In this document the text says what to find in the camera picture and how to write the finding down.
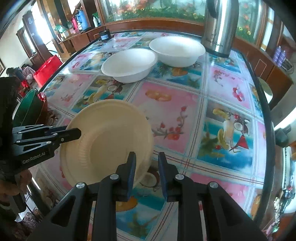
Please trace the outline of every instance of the pink bottle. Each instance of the pink bottle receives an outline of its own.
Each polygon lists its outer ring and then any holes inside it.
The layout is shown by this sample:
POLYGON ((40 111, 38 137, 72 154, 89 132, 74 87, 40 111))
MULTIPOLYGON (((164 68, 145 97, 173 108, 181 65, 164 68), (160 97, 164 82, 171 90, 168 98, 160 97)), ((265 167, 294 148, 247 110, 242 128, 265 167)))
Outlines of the pink bottle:
POLYGON ((75 18, 72 18, 73 28, 78 29, 77 22, 75 18))

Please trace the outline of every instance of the door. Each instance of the door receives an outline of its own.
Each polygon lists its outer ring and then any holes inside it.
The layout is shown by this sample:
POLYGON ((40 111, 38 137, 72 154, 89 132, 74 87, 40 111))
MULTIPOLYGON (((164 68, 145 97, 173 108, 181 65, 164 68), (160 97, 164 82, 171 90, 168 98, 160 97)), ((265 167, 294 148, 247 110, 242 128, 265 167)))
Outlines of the door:
POLYGON ((22 21, 24 23, 24 27, 27 30, 27 33, 36 49, 36 52, 38 53, 40 59, 45 62, 53 55, 48 51, 47 47, 43 43, 41 37, 39 36, 37 32, 37 28, 34 22, 34 18, 31 11, 28 11, 25 15, 22 17, 22 21))

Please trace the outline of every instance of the table edge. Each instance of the table edge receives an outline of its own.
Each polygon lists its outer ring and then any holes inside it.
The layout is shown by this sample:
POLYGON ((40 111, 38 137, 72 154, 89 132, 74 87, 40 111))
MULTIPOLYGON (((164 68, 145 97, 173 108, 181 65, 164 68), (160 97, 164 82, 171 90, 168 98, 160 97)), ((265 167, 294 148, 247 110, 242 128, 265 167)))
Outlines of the table edge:
MULTIPOLYGON (((178 31, 167 31, 167 30, 147 30, 147 29, 138 29, 138 30, 123 30, 123 31, 116 31, 112 32, 111 34, 117 34, 117 33, 123 33, 123 32, 137 32, 137 31, 148 31, 148 32, 164 32, 164 33, 173 33, 173 34, 182 34, 185 36, 192 36, 192 37, 201 37, 199 35, 195 34, 188 34, 188 33, 183 33, 183 32, 178 32, 178 31)), ((85 49, 87 49, 90 45, 98 41, 99 39, 95 39, 94 41, 90 42, 87 46, 82 48, 81 50, 77 51, 74 53, 65 63, 63 63, 60 68, 46 81, 46 83, 43 85, 43 87, 40 89, 39 93, 42 92, 45 87, 52 81, 55 76, 70 62, 72 61, 78 54, 83 52, 85 49)), ((265 125, 265 132, 266 132, 266 170, 265 170, 265 177, 264 177, 264 183, 263 183, 263 189, 262 189, 262 195, 261 195, 261 200, 260 200, 260 205, 258 207, 257 213, 254 218, 254 222, 256 223, 257 226, 260 226, 265 211, 267 209, 271 191, 272 191, 272 184, 273 184, 273 179, 274 179, 274 168, 275 168, 275 136, 274 136, 274 126, 271 120, 271 110, 269 108, 269 104, 267 103, 264 91, 262 89, 262 86, 258 80, 258 78, 255 76, 254 71, 249 63, 249 61, 246 59, 245 55, 237 50, 237 49, 232 49, 233 51, 240 53, 247 65, 247 68, 251 74, 251 77, 253 79, 253 82, 255 84, 255 88, 257 90, 258 96, 259 96, 259 101, 262 106, 262 112, 263 112, 263 120, 264 120, 264 125, 265 125)))

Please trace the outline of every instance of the beige paper plate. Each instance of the beige paper plate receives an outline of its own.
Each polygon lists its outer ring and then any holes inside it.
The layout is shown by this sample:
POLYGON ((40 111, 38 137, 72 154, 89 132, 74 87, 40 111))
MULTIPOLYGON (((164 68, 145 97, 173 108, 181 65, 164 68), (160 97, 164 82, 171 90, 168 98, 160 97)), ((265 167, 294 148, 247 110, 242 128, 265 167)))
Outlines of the beige paper plate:
POLYGON ((145 176, 151 162, 153 137, 145 115, 121 100, 102 100, 80 111, 67 129, 79 128, 78 140, 61 144, 63 173, 70 185, 92 184, 116 172, 136 153, 134 186, 145 176))

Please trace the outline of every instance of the printed tablecloth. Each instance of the printed tablecloth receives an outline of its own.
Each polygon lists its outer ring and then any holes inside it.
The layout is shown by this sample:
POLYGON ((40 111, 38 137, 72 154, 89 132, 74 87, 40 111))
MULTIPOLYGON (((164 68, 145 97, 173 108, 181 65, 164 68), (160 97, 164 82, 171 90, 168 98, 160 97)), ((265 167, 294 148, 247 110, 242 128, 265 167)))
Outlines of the printed tablecloth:
MULTIPOLYGON (((260 203, 265 165, 265 127, 259 97, 242 56, 228 59, 204 54, 187 68, 161 62, 136 83, 123 84, 101 72, 103 62, 129 48, 147 48, 161 32, 115 34, 78 54, 46 86, 52 126, 67 125, 94 102, 98 88, 112 82, 100 99, 127 101, 145 113, 152 126, 152 166, 132 192, 118 203, 118 240, 176 240, 177 204, 165 203, 157 155, 195 182, 219 183, 251 217, 260 203)), ((55 157, 38 165, 35 181, 52 207, 71 189, 55 157)))

